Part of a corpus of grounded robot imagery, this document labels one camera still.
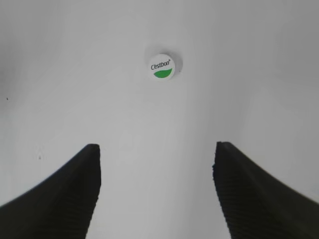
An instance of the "ribbed black surface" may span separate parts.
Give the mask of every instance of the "ribbed black surface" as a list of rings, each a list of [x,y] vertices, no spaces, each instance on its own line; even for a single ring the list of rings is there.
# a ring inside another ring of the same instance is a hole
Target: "ribbed black surface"
[[[232,239],[316,239],[316,229],[306,228],[310,220],[302,222],[293,208],[280,204],[280,193],[274,186],[274,178],[242,154],[239,150],[229,151],[221,142],[217,144],[213,179]],[[290,200],[300,200],[300,195],[281,184],[292,193]],[[273,194],[266,197],[265,192]],[[299,206],[313,206],[308,199]]]
[[[100,150],[88,145],[44,182],[0,208],[1,239],[84,239],[100,186]]]

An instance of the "white background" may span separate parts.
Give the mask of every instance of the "white background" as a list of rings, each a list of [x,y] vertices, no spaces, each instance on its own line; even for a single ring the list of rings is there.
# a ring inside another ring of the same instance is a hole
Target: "white background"
[[[103,182],[88,239],[226,239],[217,141],[319,201],[318,9],[0,0],[0,204],[97,143]],[[155,49],[183,60],[169,82],[147,78]]]

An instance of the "c'estbon logo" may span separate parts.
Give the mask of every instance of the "c'estbon logo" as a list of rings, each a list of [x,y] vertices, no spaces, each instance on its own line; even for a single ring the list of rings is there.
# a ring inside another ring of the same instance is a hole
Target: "c'estbon logo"
[[[159,54],[151,59],[149,64],[150,76],[154,80],[169,80],[175,72],[173,59],[166,54]]]

